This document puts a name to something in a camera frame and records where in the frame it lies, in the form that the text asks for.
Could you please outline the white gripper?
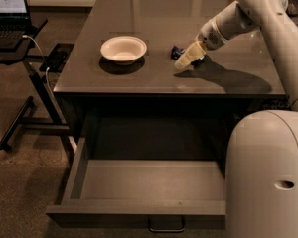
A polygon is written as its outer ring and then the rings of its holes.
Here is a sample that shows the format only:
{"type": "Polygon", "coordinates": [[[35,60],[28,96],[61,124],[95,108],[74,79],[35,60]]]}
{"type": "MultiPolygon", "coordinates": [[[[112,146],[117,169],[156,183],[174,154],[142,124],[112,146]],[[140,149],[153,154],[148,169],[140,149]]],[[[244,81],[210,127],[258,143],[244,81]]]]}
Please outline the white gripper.
{"type": "Polygon", "coordinates": [[[206,48],[213,51],[227,43],[227,39],[221,34],[215,18],[208,20],[200,28],[196,39],[198,41],[191,43],[175,62],[176,70],[183,70],[192,62],[201,59],[206,54],[206,48]]]}

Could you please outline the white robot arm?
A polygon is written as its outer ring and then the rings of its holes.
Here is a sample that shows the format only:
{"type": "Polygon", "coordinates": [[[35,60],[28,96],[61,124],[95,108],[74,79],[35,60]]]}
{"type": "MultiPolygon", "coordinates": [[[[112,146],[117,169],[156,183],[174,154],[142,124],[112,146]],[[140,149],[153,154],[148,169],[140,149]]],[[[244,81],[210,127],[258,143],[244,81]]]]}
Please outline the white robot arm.
{"type": "Polygon", "coordinates": [[[239,34],[260,29],[290,110],[244,117],[228,143],[226,238],[298,238],[298,27],[287,0],[231,0],[200,29],[179,70],[239,34]]]}

